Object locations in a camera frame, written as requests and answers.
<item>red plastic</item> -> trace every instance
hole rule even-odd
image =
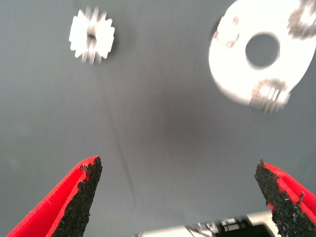
[[[65,209],[78,192],[78,183],[90,181],[80,167],[94,164],[98,156],[78,163],[57,186],[7,235],[7,237],[50,237],[57,228]]]
[[[298,203],[301,199],[301,194],[304,195],[300,203],[300,208],[316,225],[316,196],[283,170],[267,163],[264,166],[279,177],[276,181],[279,190],[280,192],[286,191],[292,203]]]

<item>gear teeth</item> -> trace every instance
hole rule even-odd
[[[85,12],[81,9],[78,16],[74,16],[70,30],[70,50],[75,51],[75,57],[81,56],[84,63],[100,63],[102,58],[106,59],[112,49],[114,41],[114,27],[112,19],[106,20],[106,12],[99,17],[99,8],[95,7],[93,13],[91,8],[86,7]]]

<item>metal part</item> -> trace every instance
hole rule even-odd
[[[277,79],[262,80],[252,91],[250,106],[271,114],[282,109],[289,97],[284,82]]]
[[[82,62],[88,59],[90,64],[94,61],[100,63],[111,51],[115,31],[111,26],[112,19],[105,19],[106,12],[102,12],[100,17],[98,15],[98,7],[91,14],[91,9],[87,6],[85,13],[80,9],[78,16],[73,18],[69,35],[70,50],[76,51],[76,58],[82,56]]]
[[[306,39],[316,35],[316,2],[303,0],[289,19],[289,34],[294,38]]]

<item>gray surface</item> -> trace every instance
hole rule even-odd
[[[277,115],[228,100],[208,47],[232,2],[0,2],[0,236],[95,154],[104,170],[85,236],[264,210],[260,159],[316,192],[316,61]],[[69,50],[72,17],[86,5],[116,28],[101,65]]]

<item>center hole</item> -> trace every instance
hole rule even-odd
[[[274,63],[280,53],[277,39],[268,34],[256,35],[248,42],[246,55],[248,60],[257,67],[267,67]]]
[[[90,47],[91,44],[95,44],[97,41],[95,37],[95,29],[94,27],[89,27],[87,29],[87,46]]]
[[[95,34],[93,34],[93,33],[87,33],[87,37],[88,37],[88,39],[90,39],[90,40],[96,40]]]

